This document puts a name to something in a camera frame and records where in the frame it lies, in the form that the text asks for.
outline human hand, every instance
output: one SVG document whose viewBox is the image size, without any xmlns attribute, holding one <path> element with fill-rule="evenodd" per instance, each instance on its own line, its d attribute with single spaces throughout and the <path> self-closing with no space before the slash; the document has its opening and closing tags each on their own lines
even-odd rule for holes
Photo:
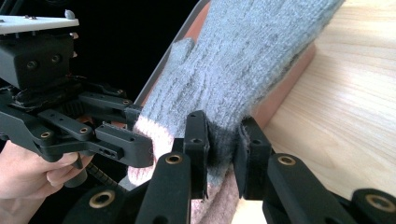
<svg viewBox="0 0 396 224">
<path fill-rule="evenodd" d="M 0 153 L 0 199 L 43 199 L 50 196 L 82 171 L 71 165 L 77 159 L 77 152 L 72 152 L 65 153 L 56 162 L 48 162 L 8 141 Z M 81 155 L 84 167 L 91 160 L 92 156 Z"/>
</svg>

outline black background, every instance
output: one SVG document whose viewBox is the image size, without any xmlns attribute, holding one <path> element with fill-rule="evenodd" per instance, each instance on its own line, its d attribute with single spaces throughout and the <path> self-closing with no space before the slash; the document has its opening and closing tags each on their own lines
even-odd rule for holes
<svg viewBox="0 0 396 224">
<path fill-rule="evenodd" d="M 134 100 L 197 2 L 25 0 L 17 15 L 64 17 L 65 9 L 72 10 L 79 20 L 79 26 L 71 28 L 79 36 L 75 40 L 78 56 L 71 60 L 72 74 L 126 90 Z M 93 163 L 116 181 L 126 175 L 126 166 L 100 155 Z M 30 223 L 62 223 L 76 200 L 98 185 L 89 177 L 78 188 L 61 189 L 48 197 Z"/>
</svg>

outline light wood surface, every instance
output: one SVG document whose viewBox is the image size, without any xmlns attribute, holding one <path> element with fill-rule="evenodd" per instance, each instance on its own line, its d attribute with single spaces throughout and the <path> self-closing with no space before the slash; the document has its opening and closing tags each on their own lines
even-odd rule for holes
<svg viewBox="0 0 396 224">
<path fill-rule="evenodd" d="M 317 54 L 264 133 L 302 159 L 328 189 L 396 196 L 396 1 L 345 1 L 316 40 Z M 265 223 L 241 200 L 233 224 Z"/>
</svg>

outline table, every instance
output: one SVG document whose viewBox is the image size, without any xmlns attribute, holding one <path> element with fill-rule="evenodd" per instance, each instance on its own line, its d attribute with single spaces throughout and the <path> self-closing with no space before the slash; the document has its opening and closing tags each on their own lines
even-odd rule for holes
<svg viewBox="0 0 396 224">
<path fill-rule="evenodd" d="M 347 0 L 317 53 L 263 129 L 276 152 L 302 159 L 330 191 L 396 196 L 396 1 Z M 236 223 L 265 223 L 241 200 Z"/>
</svg>

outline person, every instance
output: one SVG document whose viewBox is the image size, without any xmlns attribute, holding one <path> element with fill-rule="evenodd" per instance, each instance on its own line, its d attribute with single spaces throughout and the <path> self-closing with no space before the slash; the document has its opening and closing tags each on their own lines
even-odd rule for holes
<svg viewBox="0 0 396 224">
<path fill-rule="evenodd" d="M 92 156 L 80 157 L 83 167 L 92 160 Z M 71 152 L 56 162 L 48 162 L 7 141 L 0 153 L 1 223 L 28 223 L 48 196 L 81 172 L 72 166 L 77 159 L 78 153 Z"/>
</svg>

